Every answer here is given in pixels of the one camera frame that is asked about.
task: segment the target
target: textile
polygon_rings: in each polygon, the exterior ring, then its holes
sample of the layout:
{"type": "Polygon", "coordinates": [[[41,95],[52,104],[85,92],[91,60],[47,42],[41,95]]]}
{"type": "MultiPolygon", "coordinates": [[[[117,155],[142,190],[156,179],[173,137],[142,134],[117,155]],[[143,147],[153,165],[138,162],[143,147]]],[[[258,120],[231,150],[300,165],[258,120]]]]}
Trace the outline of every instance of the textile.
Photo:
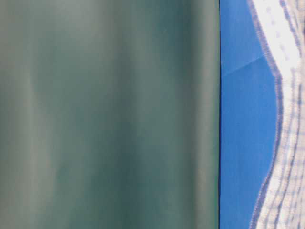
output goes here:
{"type": "Polygon", "coordinates": [[[264,55],[275,77],[277,126],[273,161],[251,229],[305,227],[304,1],[250,0],[264,55]]]}

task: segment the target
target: dark green cloth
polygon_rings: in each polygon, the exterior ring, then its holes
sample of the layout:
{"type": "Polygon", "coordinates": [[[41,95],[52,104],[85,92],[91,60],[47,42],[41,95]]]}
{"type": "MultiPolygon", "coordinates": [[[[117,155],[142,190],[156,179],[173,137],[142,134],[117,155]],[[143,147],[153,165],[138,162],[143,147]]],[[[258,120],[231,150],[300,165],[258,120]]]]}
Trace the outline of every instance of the dark green cloth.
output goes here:
{"type": "Polygon", "coordinates": [[[218,225],[215,2],[0,1],[0,224],[218,225]]]}

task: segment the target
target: blue fabric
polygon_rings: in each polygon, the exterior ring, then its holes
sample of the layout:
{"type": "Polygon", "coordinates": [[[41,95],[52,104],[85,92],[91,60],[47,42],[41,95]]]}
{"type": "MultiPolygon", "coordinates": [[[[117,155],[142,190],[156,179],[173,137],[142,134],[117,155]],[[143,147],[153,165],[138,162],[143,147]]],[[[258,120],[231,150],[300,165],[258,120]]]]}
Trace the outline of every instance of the blue fabric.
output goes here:
{"type": "Polygon", "coordinates": [[[275,80],[246,1],[221,7],[220,228],[249,227],[275,141],[275,80]]]}

